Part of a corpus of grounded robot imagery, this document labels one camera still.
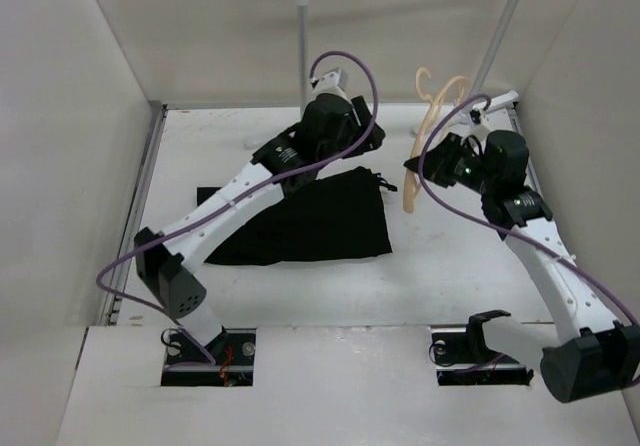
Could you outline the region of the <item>beige wooden clothes hanger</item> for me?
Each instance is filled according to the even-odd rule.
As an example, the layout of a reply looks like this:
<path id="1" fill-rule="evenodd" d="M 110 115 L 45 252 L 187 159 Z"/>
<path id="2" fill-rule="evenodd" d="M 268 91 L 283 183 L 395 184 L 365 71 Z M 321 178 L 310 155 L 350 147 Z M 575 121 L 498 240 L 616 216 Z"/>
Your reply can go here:
<path id="1" fill-rule="evenodd" d="M 415 75 L 415 89 L 418 97 L 428 104 L 428 110 L 415 133 L 414 143 L 409 154 L 410 159 L 415 159 L 420 155 L 425 141 L 439 123 L 441 111 L 450 90 L 454 87 L 457 88 L 457 96 L 453 99 L 453 105 L 456 106 L 462 101 L 471 87 L 471 80 L 467 76 L 457 75 L 451 77 L 435 95 L 431 95 L 422 88 L 424 77 L 430 79 L 431 73 L 426 67 L 420 67 Z M 415 211 L 415 201 L 420 190 L 421 185 L 417 174 L 407 170 L 404 176 L 402 193 L 403 211 L 405 213 L 412 214 Z"/>

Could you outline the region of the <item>black trousers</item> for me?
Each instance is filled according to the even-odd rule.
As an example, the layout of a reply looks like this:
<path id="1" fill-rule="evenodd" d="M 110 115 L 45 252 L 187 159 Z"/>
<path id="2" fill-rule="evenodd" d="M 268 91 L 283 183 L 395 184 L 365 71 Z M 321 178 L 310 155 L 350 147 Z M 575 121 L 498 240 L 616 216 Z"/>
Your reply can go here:
<path id="1" fill-rule="evenodd" d="M 390 254 L 383 195 L 397 191 L 364 167 L 315 180 L 253 217 L 205 262 L 269 266 Z"/>

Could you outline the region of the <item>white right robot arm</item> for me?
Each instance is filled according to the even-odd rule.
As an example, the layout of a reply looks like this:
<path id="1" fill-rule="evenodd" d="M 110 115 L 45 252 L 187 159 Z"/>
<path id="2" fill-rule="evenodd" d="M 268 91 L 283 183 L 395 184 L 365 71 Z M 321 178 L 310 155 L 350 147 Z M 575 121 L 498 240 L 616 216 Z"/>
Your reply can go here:
<path id="1" fill-rule="evenodd" d="M 561 403 L 634 386 L 639 324 L 623 324 L 599 299 L 604 287 L 579 270 L 565 248 L 544 199 L 526 185 L 529 149 L 512 131 L 484 142 L 448 134 L 433 149 L 405 161 L 423 184 L 457 184 L 478 193 L 479 224 L 496 231 L 533 281 L 556 333 L 546 336 L 492 310 L 471 316 L 464 350 L 473 360 L 510 357 L 537 371 Z"/>

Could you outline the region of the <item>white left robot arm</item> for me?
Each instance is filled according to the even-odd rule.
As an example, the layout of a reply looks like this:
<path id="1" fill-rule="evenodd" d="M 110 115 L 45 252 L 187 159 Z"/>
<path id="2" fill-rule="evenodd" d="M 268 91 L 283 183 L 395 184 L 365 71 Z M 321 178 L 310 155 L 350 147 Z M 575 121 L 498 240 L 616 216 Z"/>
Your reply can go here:
<path id="1" fill-rule="evenodd" d="M 200 363 L 221 359 L 226 330 L 206 303 L 198 269 L 249 220 L 313 182 L 322 168 L 378 149 L 385 137 L 378 110 L 377 102 L 368 104 L 361 96 L 319 94 L 298 123 L 258 148 L 194 211 L 160 232 L 144 228 L 136 234 L 137 276 L 191 340 L 190 352 Z"/>

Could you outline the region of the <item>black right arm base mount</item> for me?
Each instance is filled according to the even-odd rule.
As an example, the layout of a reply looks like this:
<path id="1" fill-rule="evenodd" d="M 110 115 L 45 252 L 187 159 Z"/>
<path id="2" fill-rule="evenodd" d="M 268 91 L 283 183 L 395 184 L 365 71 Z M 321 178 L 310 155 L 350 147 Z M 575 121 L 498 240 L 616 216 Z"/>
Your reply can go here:
<path id="1" fill-rule="evenodd" d="M 435 326 L 428 348 L 430 361 L 436 366 L 436 381 L 445 386 L 525 386 L 534 370 L 513 358 L 487 347 L 482 327 L 485 323 L 509 318 L 504 310 L 476 313 L 464 325 Z"/>

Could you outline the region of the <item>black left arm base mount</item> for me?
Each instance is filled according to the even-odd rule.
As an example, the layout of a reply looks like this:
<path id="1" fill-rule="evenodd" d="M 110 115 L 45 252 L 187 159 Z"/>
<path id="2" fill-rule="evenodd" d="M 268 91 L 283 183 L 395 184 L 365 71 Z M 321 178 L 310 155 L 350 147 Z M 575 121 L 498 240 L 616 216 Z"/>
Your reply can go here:
<path id="1" fill-rule="evenodd" d="M 160 336 L 165 347 L 161 385 L 165 387 L 250 387 L 253 385 L 257 331 L 230 329 L 209 350 L 211 362 L 176 329 Z"/>

